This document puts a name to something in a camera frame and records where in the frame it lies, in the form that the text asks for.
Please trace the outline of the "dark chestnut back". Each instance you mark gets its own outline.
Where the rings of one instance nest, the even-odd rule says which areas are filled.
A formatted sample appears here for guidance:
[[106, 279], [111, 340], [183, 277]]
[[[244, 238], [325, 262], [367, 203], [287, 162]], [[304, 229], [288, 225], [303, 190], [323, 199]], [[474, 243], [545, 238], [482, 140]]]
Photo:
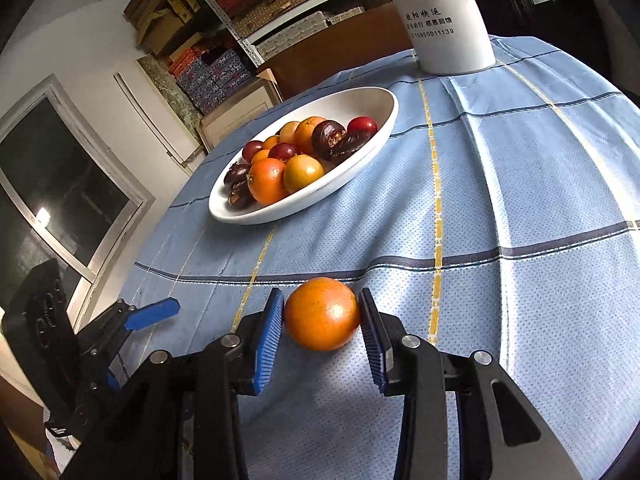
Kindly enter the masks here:
[[235, 162], [224, 176], [224, 185], [227, 188], [237, 185], [246, 179], [250, 165], [246, 162]]

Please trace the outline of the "small orange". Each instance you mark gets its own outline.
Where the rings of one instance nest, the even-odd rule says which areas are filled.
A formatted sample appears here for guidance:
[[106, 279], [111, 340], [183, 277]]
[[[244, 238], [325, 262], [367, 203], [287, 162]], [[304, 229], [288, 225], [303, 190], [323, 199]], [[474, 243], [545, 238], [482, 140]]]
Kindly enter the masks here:
[[275, 134], [274, 136], [270, 136], [268, 139], [262, 142], [262, 148], [264, 150], [271, 150], [279, 142], [280, 142], [280, 136]]

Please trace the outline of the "large yellow-orange tomato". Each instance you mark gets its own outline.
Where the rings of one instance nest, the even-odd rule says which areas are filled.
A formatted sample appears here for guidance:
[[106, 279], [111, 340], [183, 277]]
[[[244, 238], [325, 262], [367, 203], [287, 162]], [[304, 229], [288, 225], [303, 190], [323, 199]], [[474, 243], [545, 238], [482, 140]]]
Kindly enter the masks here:
[[320, 116], [310, 116], [302, 120], [294, 131], [294, 141], [296, 146], [304, 154], [313, 155], [312, 134], [314, 128], [324, 122], [324, 118]]

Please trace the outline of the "dark brown date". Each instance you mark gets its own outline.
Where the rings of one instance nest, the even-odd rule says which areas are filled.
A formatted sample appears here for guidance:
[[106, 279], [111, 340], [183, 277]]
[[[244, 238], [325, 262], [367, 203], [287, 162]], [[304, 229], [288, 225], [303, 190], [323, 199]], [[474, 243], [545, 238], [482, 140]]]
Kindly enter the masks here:
[[363, 148], [372, 138], [373, 133], [367, 130], [346, 132], [331, 150], [330, 162], [338, 165]]

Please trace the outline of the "blue checked tablecloth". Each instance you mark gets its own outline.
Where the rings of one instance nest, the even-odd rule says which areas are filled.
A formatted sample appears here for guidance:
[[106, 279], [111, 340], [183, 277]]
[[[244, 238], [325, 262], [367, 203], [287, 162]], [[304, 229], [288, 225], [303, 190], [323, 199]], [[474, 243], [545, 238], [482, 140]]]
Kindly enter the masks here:
[[[430, 77], [401, 52], [338, 73], [231, 133], [149, 236], [122, 296], [180, 302], [133, 334], [116, 365], [202, 350], [273, 288], [311, 278], [368, 288], [445, 352], [490, 352], [579, 473], [610, 468], [639, 421], [639, 110], [569, 54], [495, 38], [497, 64]], [[251, 138], [327, 94], [378, 86], [399, 116], [380, 154], [294, 216], [232, 226], [213, 184]]]

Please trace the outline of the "stack of blue patterned boxes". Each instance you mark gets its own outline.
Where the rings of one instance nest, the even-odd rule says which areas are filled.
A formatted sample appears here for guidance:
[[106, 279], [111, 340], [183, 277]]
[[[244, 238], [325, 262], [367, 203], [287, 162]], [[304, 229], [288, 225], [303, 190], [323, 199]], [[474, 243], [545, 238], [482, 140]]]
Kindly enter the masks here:
[[171, 73], [203, 115], [227, 101], [253, 78], [233, 49], [224, 52], [190, 50]]

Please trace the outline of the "dark red cherry tomato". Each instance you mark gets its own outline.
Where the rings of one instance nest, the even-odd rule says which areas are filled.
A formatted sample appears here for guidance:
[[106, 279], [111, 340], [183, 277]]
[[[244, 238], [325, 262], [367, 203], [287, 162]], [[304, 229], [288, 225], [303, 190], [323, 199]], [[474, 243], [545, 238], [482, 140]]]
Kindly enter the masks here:
[[298, 154], [297, 148], [292, 143], [278, 143], [269, 151], [269, 158], [280, 160], [281, 162], [287, 162]]

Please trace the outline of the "large orange mandarin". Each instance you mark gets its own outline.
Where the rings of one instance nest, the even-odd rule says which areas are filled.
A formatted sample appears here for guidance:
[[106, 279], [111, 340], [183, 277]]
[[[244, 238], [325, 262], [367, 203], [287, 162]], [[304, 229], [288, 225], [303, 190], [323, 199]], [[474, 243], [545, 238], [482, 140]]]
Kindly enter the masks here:
[[274, 158], [258, 160], [250, 167], [247, 185], [258, 204], [269, 206], [288, 196], [284, 170], [285, 163]]

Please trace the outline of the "yellow-green tomato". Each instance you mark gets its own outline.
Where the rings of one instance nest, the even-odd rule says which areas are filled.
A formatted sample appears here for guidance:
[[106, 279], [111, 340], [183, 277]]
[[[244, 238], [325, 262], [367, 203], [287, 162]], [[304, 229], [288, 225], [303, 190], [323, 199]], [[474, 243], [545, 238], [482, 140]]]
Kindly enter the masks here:
[[295, 133], [299, 122], [287, 122], [280, 129], [278, 136], [280, 143], [295, 144]]

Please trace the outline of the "small orange kumquat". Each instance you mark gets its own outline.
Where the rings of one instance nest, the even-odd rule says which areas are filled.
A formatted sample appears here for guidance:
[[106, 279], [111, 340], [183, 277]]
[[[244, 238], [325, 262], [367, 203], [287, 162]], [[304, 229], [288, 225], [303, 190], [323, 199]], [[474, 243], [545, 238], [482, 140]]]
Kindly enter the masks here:
[[252, 158], [252, 165], [256, 164], [256, 162], [259, 162], [260, 160], [264, 160], [266, 158], [269, 157], [269, 150], [260, 150], [258, 151], [254, 157]]

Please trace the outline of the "small red cherry tomato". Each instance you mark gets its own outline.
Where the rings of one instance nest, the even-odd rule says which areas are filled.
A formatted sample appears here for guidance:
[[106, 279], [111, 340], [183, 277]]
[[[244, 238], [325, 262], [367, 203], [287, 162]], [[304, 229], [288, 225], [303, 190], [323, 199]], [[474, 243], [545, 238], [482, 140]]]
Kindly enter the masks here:
[[348, 133], [360, 133], [375, 134], [378, 132], [378, 124], [370, 117], [358, 116], [352, 118], [347, 125]]

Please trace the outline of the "dark red plum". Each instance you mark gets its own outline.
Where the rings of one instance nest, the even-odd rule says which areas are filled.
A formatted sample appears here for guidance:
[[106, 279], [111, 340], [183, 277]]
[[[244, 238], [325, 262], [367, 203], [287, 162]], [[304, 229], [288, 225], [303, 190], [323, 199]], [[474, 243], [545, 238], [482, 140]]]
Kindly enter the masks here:
[[314, 127], [311, 146], [321, 159], [330, 160], [334, 146], [344, 138], [345, 134], [346, 129], [339, 122], [326, 119]]

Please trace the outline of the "brown wooden chair back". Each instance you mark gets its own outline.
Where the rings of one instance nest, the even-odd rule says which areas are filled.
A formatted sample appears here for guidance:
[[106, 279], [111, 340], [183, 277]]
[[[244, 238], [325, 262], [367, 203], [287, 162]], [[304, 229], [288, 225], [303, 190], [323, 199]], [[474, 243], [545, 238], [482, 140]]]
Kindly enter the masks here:
[[348, 68], [411, 47], [393, 3], [363, 12], [299, 41], [258, 68], [270, 70], [285, 99]]

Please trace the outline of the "dark water chestnut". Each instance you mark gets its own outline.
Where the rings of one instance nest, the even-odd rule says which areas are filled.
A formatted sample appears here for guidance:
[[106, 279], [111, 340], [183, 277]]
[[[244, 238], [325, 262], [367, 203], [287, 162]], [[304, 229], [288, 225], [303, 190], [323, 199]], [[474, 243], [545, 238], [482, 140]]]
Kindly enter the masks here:
[[251, 140], [242, 149], [242, 159], [251, 164], [255, 155], [262, 150], [262, 141]]

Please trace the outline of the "orange round tomato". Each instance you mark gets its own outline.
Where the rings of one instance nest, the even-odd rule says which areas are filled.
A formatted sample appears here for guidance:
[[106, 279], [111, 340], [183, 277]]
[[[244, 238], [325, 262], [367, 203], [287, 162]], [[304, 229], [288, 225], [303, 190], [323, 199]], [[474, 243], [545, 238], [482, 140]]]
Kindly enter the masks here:
[[324, 176], [324, 169], [317, 159], [300, 154], [289, 159], [285, 165], [283, 183], [290, 194], [306, 188]]

